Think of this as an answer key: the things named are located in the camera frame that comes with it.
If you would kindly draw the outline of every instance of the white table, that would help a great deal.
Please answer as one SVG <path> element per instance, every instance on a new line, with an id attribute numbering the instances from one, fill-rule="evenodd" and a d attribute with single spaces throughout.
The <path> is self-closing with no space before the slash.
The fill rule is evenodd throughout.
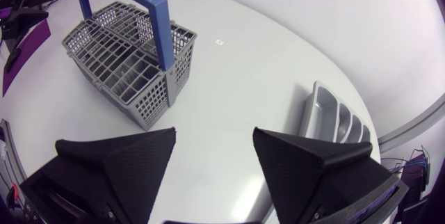
<path id="1" fill-rule="evenodd" d="M 112 1 L 117 0 L 90 0 L 93 10 Z M 369 126 L 371 156 L 380 161 L 362 98 L 321 52 L 231 0 L 168 2 L 170 18 L 198 37 L 188 83 L 152 127 L 176 127 L 177 144 L 150 223 L 235 223 L 261 218 L 270 198 L 252 144 L 253 129 L 297 134 L 315 80 L 321 80 Z M 0 99 L 0 117 L 11 124 L 27 175 L 56 156 L 58 139 L 91 141 L 142 132 L 67 57 L 61 41 L 81 19 L 78 0 L 52 5 L 51 37 Z"/>

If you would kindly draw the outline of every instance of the textured black surface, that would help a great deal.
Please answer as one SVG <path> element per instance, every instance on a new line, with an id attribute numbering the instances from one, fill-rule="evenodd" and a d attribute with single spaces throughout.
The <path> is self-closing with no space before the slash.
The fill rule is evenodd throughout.
<path id="1" fill-rule="evenodd" d="M 369 157 L 370 143 L 334 144 L 255 129 L 254 147 L 280 223 L 297 223 L 321 175 Z"/>
<path id="2" fill-rule="evenodd" d="M 113 212 L 115 222 L 146 224 L 175 135 L 172 128 L 101 141 L 57 141 L 58 156 L 21 188 L 48 223 L 76 223 L 89 216 L 109 220 Z M 81 211 L 67 210 L 63 201 Z"/>

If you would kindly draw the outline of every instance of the blue handle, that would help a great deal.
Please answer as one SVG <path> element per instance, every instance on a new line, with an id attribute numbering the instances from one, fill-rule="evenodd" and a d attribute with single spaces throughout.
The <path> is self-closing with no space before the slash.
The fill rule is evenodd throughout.
<path id="1" fill-rule="evenodd" d="M 174 63 L 172 34 L 170 28 L 170 17 L 168 16 L 167 0 L 134 0 L 135 2 L 148 8 L 153 26 L 154 41 L 159 57 L 159 65 L 166 71 Z M 83 13 L 83 18 L 92 16 L 90 1 L 79 0 Z"/>

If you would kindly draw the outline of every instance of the gray plastic basket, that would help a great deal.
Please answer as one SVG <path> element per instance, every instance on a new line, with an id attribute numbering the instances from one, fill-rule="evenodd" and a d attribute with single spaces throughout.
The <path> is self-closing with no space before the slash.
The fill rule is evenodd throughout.
<path id="1" fill-rule="evenodd" d="M 62 44 L 83 75 L 147 131 L 174 103 L 190 75 L 196 34 L 173 21 L 170 28 L 170 67 L 160 63 L 150 14 L 121 2 L 83 20 Z"/>

